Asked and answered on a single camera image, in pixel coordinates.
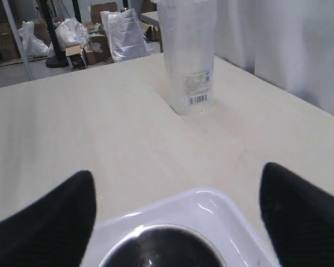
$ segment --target white plastic tray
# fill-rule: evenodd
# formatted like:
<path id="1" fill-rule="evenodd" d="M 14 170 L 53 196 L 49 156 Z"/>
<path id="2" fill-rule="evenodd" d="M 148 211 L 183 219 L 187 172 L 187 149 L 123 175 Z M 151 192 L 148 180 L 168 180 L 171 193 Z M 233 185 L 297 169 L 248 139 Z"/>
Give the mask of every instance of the white plastic tray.
<path id="1" fill-rule="evenodd" d="M 98 224 L 81 266 L 98 267 L 129 232 L 155 224 L 177 224 L 200 232 L 219 250 L 228 267 L 279 266 L 232 200 L 210 189 L 190 190 Z"/>

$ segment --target floor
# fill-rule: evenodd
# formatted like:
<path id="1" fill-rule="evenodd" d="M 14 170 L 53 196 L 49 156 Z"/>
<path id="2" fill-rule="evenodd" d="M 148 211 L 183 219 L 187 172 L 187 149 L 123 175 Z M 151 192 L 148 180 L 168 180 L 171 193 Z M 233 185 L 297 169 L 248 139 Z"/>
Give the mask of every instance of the floor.
<path id="1" fill-rule="evenodd" d="M 152 42 L 148 45 L 152 49 L 153 53 L 160 53 L 159 43 Z M 98 63 L 97 65 L 89 66 L 89 68 L 102 66 L 104 64 L 105 63 Z M 30 67 L 35 79 L 41 79 L 71 72 L 71 69 L 69 67 L 47 68 L 45 65 L 45 60 L 30 62 Z M 15 85 L 17 83 L 27 81 L 28 78 L 23 64 L 0 67 L 0 87 Z"/>

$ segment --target white curtain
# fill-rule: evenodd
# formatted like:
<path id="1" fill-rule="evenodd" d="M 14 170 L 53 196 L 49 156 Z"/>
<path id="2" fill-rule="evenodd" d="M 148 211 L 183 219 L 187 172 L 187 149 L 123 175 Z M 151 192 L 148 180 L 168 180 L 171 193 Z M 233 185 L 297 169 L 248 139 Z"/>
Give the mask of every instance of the white curtain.
<path id="1" fill-rule="evenodd" d="M 334 0 L 218 1 L 218 56 L 334 115 Z"/>

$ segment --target white plastic bag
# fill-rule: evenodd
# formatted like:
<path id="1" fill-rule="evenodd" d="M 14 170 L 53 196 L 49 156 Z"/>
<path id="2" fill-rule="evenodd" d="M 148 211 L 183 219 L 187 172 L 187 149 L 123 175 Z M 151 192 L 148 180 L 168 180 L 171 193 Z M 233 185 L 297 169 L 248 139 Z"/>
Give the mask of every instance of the white plastic bag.
<path id="1" fill-rule="evenodd" d="M 87 28 L 75 18 L 65 19 L 57 27 L 56 34 L 61 50 L 63 51 L 66 47 L 75 43 L 80 43 L 81 47 L 84 47 L 89 37 Z"/>
<path id="2" fill-rule="evenodd" d="M 35 36 L 33 32 L 34 29 L 35 25 L 32 21 L 24 21 L 22 22 L 22 28 L 18 30 L 18 33 L 22 38 L 24 52 L 27 58 L 48 57 L 48 46 Z"/>
<path id="3" fill-rule="evenodd" d="M 114 62 L 151 55 L 134 9 L 124 13 L 103 11 L 101 19 Z"/>

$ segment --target barcode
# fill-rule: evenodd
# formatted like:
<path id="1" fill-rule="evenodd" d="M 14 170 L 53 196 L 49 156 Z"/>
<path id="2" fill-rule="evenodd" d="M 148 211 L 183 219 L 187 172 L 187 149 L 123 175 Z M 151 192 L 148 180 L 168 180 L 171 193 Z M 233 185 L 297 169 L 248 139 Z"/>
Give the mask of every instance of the barcode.
<path id="1" fill-rule="evenodd" d="M 189 102 L 189 106 L 191 106 L 191 105 L 205 102 L 207 100 L 208 100 L 208 95 L 202 95 L 202 96 L 191 97 L 188 102 Z"/>

